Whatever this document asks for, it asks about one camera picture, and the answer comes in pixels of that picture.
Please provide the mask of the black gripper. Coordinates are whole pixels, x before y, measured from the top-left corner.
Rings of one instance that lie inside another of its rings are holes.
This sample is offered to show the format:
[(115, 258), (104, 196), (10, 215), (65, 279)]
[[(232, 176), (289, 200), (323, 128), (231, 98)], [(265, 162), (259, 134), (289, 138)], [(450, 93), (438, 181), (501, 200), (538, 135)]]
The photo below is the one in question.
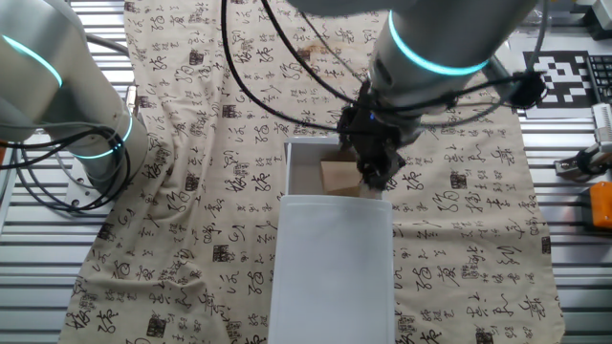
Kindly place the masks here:
[[(405, 166), (398, 153), (403, 144), (400, 128), (380, 121), (369, 110), (348, 105), (341, 110), (337, 129), (340, 150), (354, 151), (363, 183), (373, 190), (385, 190), (390, 179)], [(375, 163), (369, 160), (380, 157), (389, 159)]]

